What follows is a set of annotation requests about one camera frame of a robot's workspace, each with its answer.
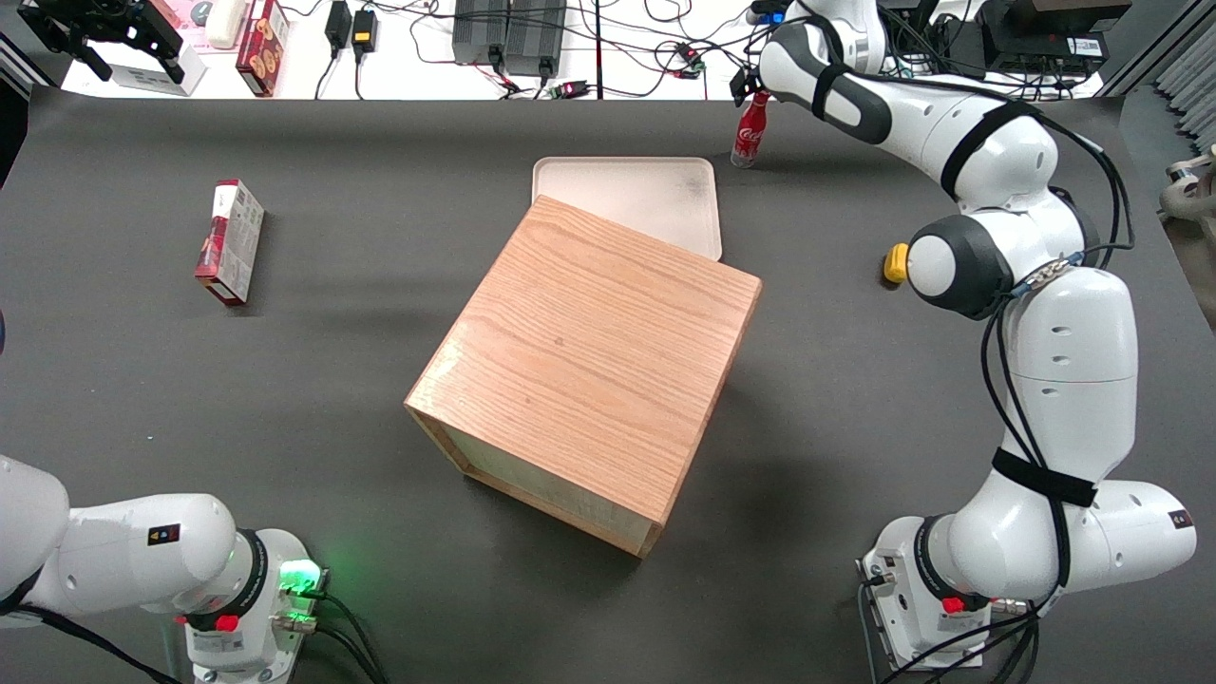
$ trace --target black mat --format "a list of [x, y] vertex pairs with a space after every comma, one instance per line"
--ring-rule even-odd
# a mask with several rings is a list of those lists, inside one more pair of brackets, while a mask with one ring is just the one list
[[[1052, 106], [1125, 169], [1118, 102]], [[936, 185], [801, 110], [727, 162], [728, 103], [101, 101], [40, 91], [0, 192], [0, 452], [75, 505], [203, 490], [298, 533], [366, 618], [394, 683], [862, 683], [852, 559], [891, 518], [955, 510], [1001, 436], [981, 326], [878, 281], [953, 212]], [[529, 203], [550, 155], [703, 156], [724, 260], [765, 291], [670, 527], [630, 556], [466, 481], [401, 399]], [[191, 277], [212, 187], [270, 219], [253, 303]], [[1055, 181], [1109, 217], [1064, 146]], [[1195, 557], [1066, 598], [1036, 682], [1204, 682], [1216, 671], [1216, 364], [1150, 202], [1114, 270], [1139, 323], [1138, 441], [1115, 476], [1177, 494]], [[88, 624], [164, 663], [139, 610]], [[139, 675], [50, 629], [0, 634], [0, 680]], [[355, 682], [314, 639], [297, 682]], [[978, 673], [952, 677], [979, 682]]]

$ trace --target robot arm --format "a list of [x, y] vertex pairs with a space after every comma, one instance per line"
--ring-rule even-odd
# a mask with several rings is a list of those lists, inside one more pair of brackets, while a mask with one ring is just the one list
[[142, 606], [173, 612], [195, 675], [283, 682], [320, 568], [281, 529], [240, 529], [208, 494], [69, 509], [54, 476], [0, 456], [0, 628]]
[[[1092, 504], [1063, 504], [1071, 550], [1066, 590], [1145, 579], [1186, 562], [1195, 534], [1182, 504], [1153, 484], [1104, 480], [1135, 438], [1135, 316], [1124, 282], [1090, 268], [1097, 254], [1086, 250], [1099, 243], [1097, 231], [1065, 191], [1048, 185], [1053, 139], [1025, 105], [865, 78], [879, 71], [884, 44], [873, 0], [794, 0], [761, 52], [760, 79], [777, 100], [921, 169], [958, 203], [959, 215], [916, 234], [907, 280], [934, 305], [976, 320], [1001, 316], [1009, 385], [1047, 467], [1097, 489], [1090, 490]], [[1087, 256], [1001, 305], [1045, 264], [1077, 254]], [[1012, 396], [1004, 403], [1017, 415]], [[894, 578], [873, 595], [896, 665], [951, 666], [984, 645], [991, 600], [1042, 606], [1058, 592], [1051, 505], [1041, 484], [1018, 475], [1041, 470], [1030, 460], [1007, 430], [993, 470], [967, 505], [891, 522], [862, 559], [866, 574]]]

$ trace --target coca-cola bottle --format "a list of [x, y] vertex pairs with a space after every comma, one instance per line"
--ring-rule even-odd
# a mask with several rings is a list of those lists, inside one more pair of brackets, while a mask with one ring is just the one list
[[769, 116], [765, 113], [767, 103], [769, 91], [756, 92], [739, 119], [739, 130], [734, 135], [734, 148], [731, 150], [731, 163], [741, 169], [751, 168], [751, 164], [756, 163], [760, 139], [764, 138], [764, 127], [769, 124]]

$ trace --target red product box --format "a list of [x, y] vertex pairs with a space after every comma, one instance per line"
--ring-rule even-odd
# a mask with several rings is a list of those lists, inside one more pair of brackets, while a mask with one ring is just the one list
[[278, 71], [283, 66], [288, 26], [276, 0], [254, 0], [249, 5], [249, 21], [244, 23], [236, 71], [258, 97], [271, 97], [275, 94]]
[[195, 277], [230, 307], [249, 301], [253, 260], [265, 211], [240, 180], [215, 184], [212, 231], [203, 241]]

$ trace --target velcro strap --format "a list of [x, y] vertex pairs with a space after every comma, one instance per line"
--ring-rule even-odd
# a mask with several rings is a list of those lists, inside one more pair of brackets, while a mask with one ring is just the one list
[[828, 52], [828, 62], [837, 62], [844, 58], [844, 43], [840, 43], [840, 34], [827, 17], [811, 13], [798, 21], [804, 21], [814, 26], [815, 28], [822, 30], [823, 35], [828, 38], [828, 45], [832, 46], [832, 50]]
[[946, 166], [941, 169], [941, 189], [952, 200], [958, 200], [958, 195], [955, 194], [955, 183], [958, 181], [958, 174], [963, 170], [963, 164], [967, 163], [967, 159], [970, 159], [972, 155], [984, 145], [984, 141], [1002, 125], [1018, 117], [1035, 116], [1037, 113], [1038, 110], [1025, 102], [1006, 102], [984, 114], [980, 122], [975, 124], [975, 128], [969, 130], [958, 141], [958, 145], [955, 145], [955, 151], [946, 159]]
[[1093, 497], [1098, 493], [1093, 482], [1088, 480], [1038, 467], [1004, 449], [996, 450], [996, 455], [992, 456], [992, 467], [1031, 492], [1038, 492], [1048, 499], [1058, 499], [1074, 506], [1090, 508], [1093, 504]]
[[815, 118], [823, 120], [823, 106], [827, 105], [828, 92], [832, 91], [832, 82], [848, 71], [849, 67], [840, 62], [823, 67], [820, 79], [815, 83], [815, 97], [811, 100], [811, 113]]

